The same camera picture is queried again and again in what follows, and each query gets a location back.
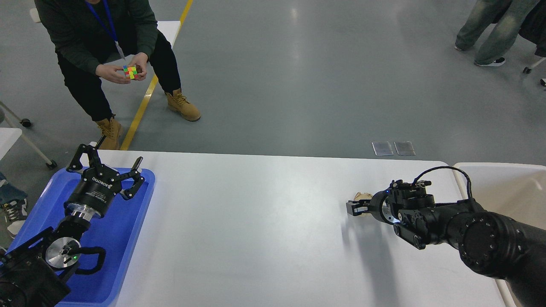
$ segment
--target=jeans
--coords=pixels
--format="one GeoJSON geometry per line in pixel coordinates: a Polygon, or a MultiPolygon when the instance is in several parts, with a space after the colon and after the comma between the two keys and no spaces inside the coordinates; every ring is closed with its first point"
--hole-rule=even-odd
{"type": "MultiPolygon", "coordinates": [[[[157,31],[157,33],[156,46],[149,61],[163,91],[172,93],[181,87],[176,57],[169,41],[160,31],[157,31]]],[[[136,53],[136,39],[133,42],[135,42],[133,45],[122,46],[124,53],[136,53]]],[[[110,54],[110,52],[106,52],[105,58],[99,58],[99,62],[104,63],[110,54]]],[[[85,113],[93,121],[111,118],[112,110],[100,87],[102,84],[100,77],[74,66],[59,52],[57,52],[57,58],[61,72],[64,75],[64,84],[85,113]]]]}
{"type": "Polygon", "coordinates": [[[497,14],[509,6],[474,58],[476,64],[493,63],[512,47],[525,17],[538,2],[539,0],[513,0],[512,3],[510,0],[478,0],[457,34],[455,46],[463,50],[472,47],[497,14]]]}
{"type": "Polygon", "coordinates": [[[27,198],[27,193],[12,186],[4,174],[0,173],[0,205],[11,202],[12,200],[22,200],[27,198]]]}

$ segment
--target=black pants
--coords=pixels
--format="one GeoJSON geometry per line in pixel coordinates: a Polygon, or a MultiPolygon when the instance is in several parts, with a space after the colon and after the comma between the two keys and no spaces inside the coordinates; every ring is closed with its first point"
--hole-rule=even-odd
{"type": "MultiPolygon", "coordinates": [[[[157,33],[156,46],[149,61],[163,91],[172,93],[181,87],[178,66],[169,41],[160,31],[157,33]]],[[[121,46],[126,54],[135,54],[137,51],[136,39],[131,41],[134,44],[121,46]]],[[[98,59],[101,63],[105,62],[110,55],[109,52],[105,54],[105,58],[98,59]]],[[[59,52],[57,52],[57,58],[64,75],[64,84],[85,113],[89,114],[93,121],[111,118],[112,110],[100,87],[102,84],[100,78],[74,66],[59,52]]]]}

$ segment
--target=blue lanyard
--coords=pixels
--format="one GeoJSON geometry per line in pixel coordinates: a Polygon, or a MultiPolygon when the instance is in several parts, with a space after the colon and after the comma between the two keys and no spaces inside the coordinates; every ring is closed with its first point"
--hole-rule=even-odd
{"type": "Polygon", "coordinates": [[[99,15],[95,11],[95,9],[91,5],[91,3],[85,1],[85,4],[87,4],[87,7],[89,8],[89,10],[91,10],[93,15],[95,15],[95,18],[99,21],[100,25],[106,30],[108,35],[114,40],[114,43],[116,43],[117,53],[119,53],[120,57],[125,60],[125,55],[123,55],[123,50],[121,50],[121,47],[120,47],[119,43],[117,42],[116,29],[114,29],[114,21],[112,20],[112,15],[110,15],[110,9],[108,8],[108,2],[106,2],[106,0],[102,0],[102,2],[104,3],[104,8],[106,10],[106,16],[108,17],[108,21],[110,22],[110,29],[112,31],[109,31],[108,28],[106,27],[106,25],[102,22],[102,20],[100,19],[99,15]]]}
{"type": "Polygon", "coordinates": [[[93,15],[95,16],[95,18],[98,20],[98,22],[100,23],[100,25],[106,30],[106,32],[108,33],[108,35],[109,35],[115,42],[117,42],[116,29],[114,29],[114,21],[112,20],[112,15],[110,15],[110,9],[108,8],[108,2],[107,2],[106,0],[102,0],[102,2],[104,3],[104,8],[105,8],[105,10],[106,10],[106,16],[108,17],[108,21],[110,22],[111,31],[108,30],[108,28],[106,27],[106,25],[102,22],[102,20],[100,19],[99,15],[98,15],[97,12],[95,11],[95,9],[94,9],[93,6],[91,5],[91,3],[85,1],[85,4],[87,4],[87,7],[89,8],[89,10],[91,10],[91,12],[92,12],[93,15]]]}

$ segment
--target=yellow floor line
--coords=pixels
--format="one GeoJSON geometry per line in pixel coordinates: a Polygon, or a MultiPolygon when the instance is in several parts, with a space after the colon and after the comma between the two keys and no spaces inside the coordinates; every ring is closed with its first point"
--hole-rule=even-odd
{"type": "MultiPolygon", "coordinates": [[[[176,32],[176,36],[178,37],[178,33],[180,32],[180,29],[182,28],[182,25],[184,24],[184,21],[186,19],[186,16],[188,15],[189,8],[192,6],[193,0],[188,0],[186,3],[186,7],[184,8],[184,11],[182,12],[182,15],[180,16],[180,27],[178,27],[178,31],[176,32]]],[[[129,130],[127,131],[127,134],[125,135],[125,138],[123,139],[123,143],[121,144],[120,150],[128,150],[131,142],[133,141],[133,137],[135,136],[135,133],[137,132],[138,125],[140,124],[140,121],[142,120],[142,117],[144,116],[144,112],[146,111],[146,108],[148,107],[148,102],[150,102],[150,98],[152,97],[153,90],[156,89],[157,85],[157,76],[153,76],[152,81],[150,82],[150,85],[148,86],[148,89],[146,90],[146,94],[144,94],[144,98],[142,99],[142,102],[140,103],[140,106],[138,108],[138,111],[136,111],[135,117],[133,118],[133,122],[131,123],[131,126],[129,127],[129,130]]]]}

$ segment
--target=rubik's cube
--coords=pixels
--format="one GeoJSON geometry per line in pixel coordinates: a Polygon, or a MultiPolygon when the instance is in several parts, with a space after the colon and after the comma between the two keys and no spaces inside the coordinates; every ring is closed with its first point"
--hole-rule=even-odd
{"type": "Polygon", "coordinates": [[[134,79],[137,74],[137,68],[135,66],[127,67],[123,66],[123,71],[125,72],[125,78],[134,79]]]}

